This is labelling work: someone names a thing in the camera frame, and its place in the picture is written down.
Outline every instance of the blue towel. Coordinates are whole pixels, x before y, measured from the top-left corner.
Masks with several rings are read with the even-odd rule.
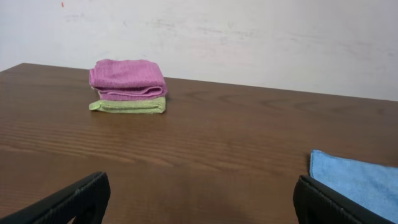
[[[368,210],[398,223],[398,168],[313,150],[310,175]]]

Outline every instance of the white wall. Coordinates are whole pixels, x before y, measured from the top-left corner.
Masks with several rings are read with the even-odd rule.
[[[0,70],[144,58],[166,77],[398,100],[396,0],[1,0]]]

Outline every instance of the folded towel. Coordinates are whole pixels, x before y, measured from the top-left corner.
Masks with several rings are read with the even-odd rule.
[[[90,110],[98,110],[109,113],[163,113],[166,110],[166,99],[164,96],[162,96],[153,100],[98,100],[94,103],[91,103],[88,108]]]
[[[313,150],[310,175],[364,208],[398,223],[398,168]]]
[[[100,60],[90,69],[90,85],[102,100],[149,100],[167,93],[159,66],[147,60]]]

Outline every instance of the wooden table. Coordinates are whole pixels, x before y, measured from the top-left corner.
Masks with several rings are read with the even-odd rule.
[[[87,70],[1,72],[0,217],[102,170],[103,223],[297,223],[311,149],[398,166],[398,102],[166,82],[165,114],[109,114]]]

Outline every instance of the stack of towels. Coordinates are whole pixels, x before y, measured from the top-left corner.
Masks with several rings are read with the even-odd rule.
[[[163,113],[167,87],[156,63],[147,60],[100,60],[90,69],[90,86],[100,100],[90,110],[109,113]]]

